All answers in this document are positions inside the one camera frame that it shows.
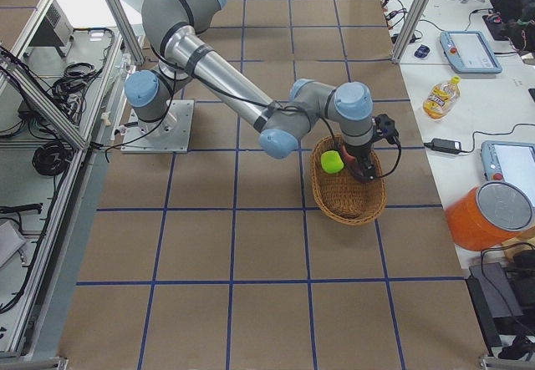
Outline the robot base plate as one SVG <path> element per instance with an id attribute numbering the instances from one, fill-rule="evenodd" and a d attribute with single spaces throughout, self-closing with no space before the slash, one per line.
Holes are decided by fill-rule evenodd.
<path id="1" fill-rule="evenodd" d="M 125 154 L 186 153 L 194 106 L 193 100 L 172 100 L 163 121 L 150 124 L 140 122 L 131 109 L 129 121 L 136 122 L 136 125 L 125 130 L 120 150 Z"/>

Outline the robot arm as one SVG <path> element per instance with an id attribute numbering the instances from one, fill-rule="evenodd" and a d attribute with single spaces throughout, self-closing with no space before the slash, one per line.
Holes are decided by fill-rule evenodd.
<path id="1" fill-rule="evenodd" d="M 286 104 L 271 99 L 197 36 L 209 28 L 226 2 L 144 0 L 145 35 L 168 69 L 142 70 L 127 79 L 125 94 L 138 120 L 144 124 L 163 120 L 175 91 L 197 79 L 259 133 L 262 149 L 275 159 L 296 150 L 318 119 L 338 123 L 344 165 L 357 180 L 374 180 L 371 150 L 378 136 L 369 88 L 360 82 L 331 86 L 300 79 Z"/>

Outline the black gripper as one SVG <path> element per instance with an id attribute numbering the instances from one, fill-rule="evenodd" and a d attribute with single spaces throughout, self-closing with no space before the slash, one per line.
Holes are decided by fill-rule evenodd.
<path id="1" fill-rule="evenodd" d="M 351 144 L 347 141 L 347 138 L 343 136 L 344 147 L 347 152 L 357 159 L 360 169 L 362 169 L 362 174 L 365 182 L 371 182 L 375 179 L 375 164 L 371 159 L 372 153 L 372 142 L 371 137 L 365 144 Z"/>

